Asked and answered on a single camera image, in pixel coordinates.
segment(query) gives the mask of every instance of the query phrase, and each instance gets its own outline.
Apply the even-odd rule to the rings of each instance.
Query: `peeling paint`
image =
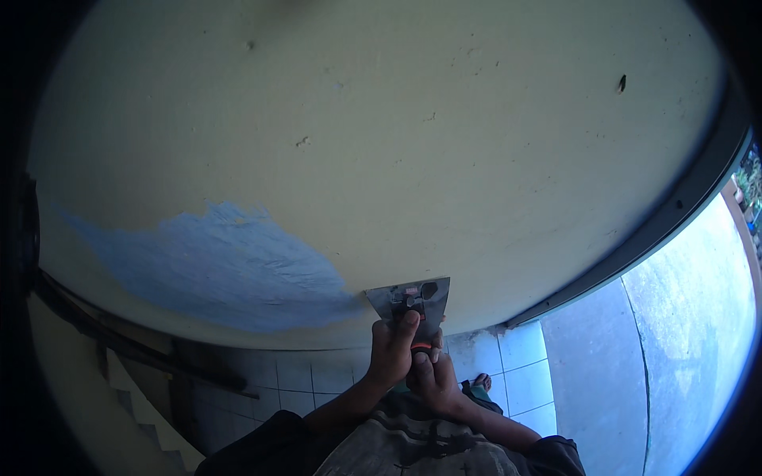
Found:
[[[105,230],[57,207],[121,286],[154,305],[243,331],[321,327],[357,317],[331,262],[266,209],[207,203],[155,230]]]

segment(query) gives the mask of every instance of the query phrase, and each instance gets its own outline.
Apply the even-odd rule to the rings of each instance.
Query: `bare foot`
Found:
[[[480,373],[479,376],[476,377],[476,380],[474,380],[474,385],[481,385],[486,391],[490,391],[492,388],[492,377],[485,373]]]

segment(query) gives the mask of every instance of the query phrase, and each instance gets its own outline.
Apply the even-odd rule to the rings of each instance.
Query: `putty knife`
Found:
[[[421,315],[421,323],[415,332],[410,350],[429,353],[431,341],[437,335],[439,324],[444,316],[444,306],[447,304],[449,292],[450,278],[444,277],[366,289],[365,296],[381,319],[391,328],[399,323],[407,311],[418,311]]]

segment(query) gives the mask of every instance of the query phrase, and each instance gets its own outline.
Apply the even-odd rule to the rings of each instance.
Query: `tiled floor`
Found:
[[[512,331],[482,329],[448,336],[445,349],[459,381],[492,377],[490,398],[510,416],[555,435],[555,405],[543,331],[538,321]],[[370,349],[278,352],[219,348],[217,354],[249,381],[259,400],[198,386],[194,393],[202,450],[212,454],[283,409],[305,416],[365,375]]]

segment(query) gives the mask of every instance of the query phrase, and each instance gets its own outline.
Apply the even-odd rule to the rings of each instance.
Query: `outdoor pavement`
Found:
[[[718,196],[620,280],[543,318],[558,431],[588,475],[681,474],[732,396],[755,315]]]

